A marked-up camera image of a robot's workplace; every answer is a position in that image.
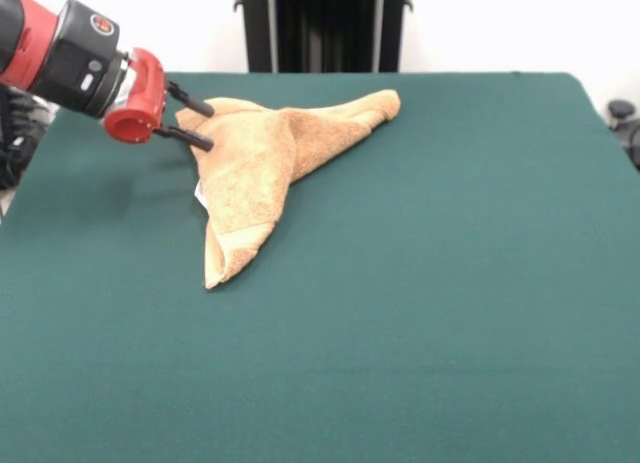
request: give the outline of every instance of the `black stand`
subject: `black stand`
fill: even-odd
[[[250,72],[397,72],[409,0],[236,0]]]

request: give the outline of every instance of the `black cable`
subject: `black cable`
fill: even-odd
[[[14,188],[48,127],[37,111],[48,108],[31,95],[0,85],[0,190]]]

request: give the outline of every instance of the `white wall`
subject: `white wall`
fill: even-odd
[[[38,1],[57,12],[65,0]],[[233,0],[80,1],[168,70],[247,71]],[[602,114],[617,97],[640,107],[640,0],[413,1],[401,71],[568,71]]]

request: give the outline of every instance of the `button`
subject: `button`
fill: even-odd
[[[84,80],[82,80],[80,89],[82,91],[87,91],[91,86],[91,83],[93,83],[93,75],[91,73],[87,73],[87,75],[84,77]]]
[[[97,73],[98,71],[102,70],[102,63],[97,60],[91,60],[89,62],[89,69],[94,73]]]

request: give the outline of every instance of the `folded towel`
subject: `folded towel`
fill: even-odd
[[[209,222],[207,289],[247,266],[282,215],[289,186],[395,118],[400,98],[383,90],[332,107],[272,110],[245,100],[207,100],[211,118],[183,109],[178,125],[211,138],[193,148]]]

